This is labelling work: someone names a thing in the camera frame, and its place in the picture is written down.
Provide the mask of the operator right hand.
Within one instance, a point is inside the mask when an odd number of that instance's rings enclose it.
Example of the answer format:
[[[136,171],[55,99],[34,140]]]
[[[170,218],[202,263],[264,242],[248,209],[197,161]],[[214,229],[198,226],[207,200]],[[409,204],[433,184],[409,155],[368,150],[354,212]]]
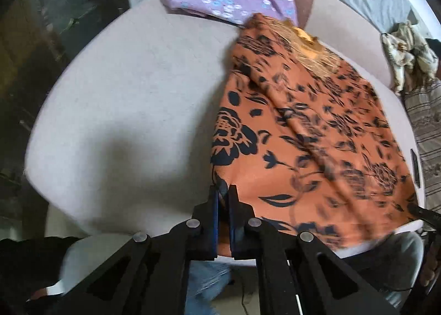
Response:
[[[435,279],[439,272],[440,261],[437,260],[437,254],[440,251],[440,235],[437,235],[432,242],[430,249],[425,255],[424,264],[420,274],[419,282],[423,287],[427,287]]]

